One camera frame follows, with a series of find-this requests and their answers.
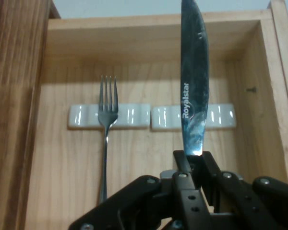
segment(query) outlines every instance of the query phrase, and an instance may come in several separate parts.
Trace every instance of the silver knife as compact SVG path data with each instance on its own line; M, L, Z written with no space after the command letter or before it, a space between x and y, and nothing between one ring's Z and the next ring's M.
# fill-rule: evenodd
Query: silver knife
M194 0L181 4L181 125L186 155L201 155L209 100L209 54L204 20Z

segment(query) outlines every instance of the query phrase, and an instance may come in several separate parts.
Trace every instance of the fork handle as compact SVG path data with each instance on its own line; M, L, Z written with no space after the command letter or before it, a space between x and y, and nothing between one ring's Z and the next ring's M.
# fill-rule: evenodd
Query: fork handle
M102 154L102 166L101 166L101 183L99 190L99 202L101 204L107 199L107 148L108 148L108 133L109 128L105 128L104 133L104 149Z

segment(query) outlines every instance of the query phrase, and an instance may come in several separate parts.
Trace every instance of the wooden box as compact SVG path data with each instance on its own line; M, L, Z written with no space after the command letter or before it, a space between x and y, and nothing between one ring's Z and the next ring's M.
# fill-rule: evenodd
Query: wooden box
M288 183L283 1L262 11L203 15L210 103L233 103L237 115L236 129L206 131L204 149L248 182L268 175ZM103 134L69 130L67 119L72 104L98 101L101 75L117 76L120 103L179 104L180 15L49 20L26 215L19 215L26 230L65 230L96 205ZM108 194L173 168L172 152L181 149L180 132L111 130Z

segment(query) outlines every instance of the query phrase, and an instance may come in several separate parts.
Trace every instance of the printed logo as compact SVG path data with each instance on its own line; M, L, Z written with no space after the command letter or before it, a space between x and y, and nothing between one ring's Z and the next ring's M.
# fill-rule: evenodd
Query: printed logo
M188 83L184 84L182 103L184 106L182 118L189 119L190 102L189 102L189 84Z

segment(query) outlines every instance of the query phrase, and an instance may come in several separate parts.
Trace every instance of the white wall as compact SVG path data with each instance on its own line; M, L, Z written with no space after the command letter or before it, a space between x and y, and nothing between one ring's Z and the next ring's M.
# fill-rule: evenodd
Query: white wall
M202 12L261 10L270 0L197 0ZM62 18L180 13L181 0L54 0Z

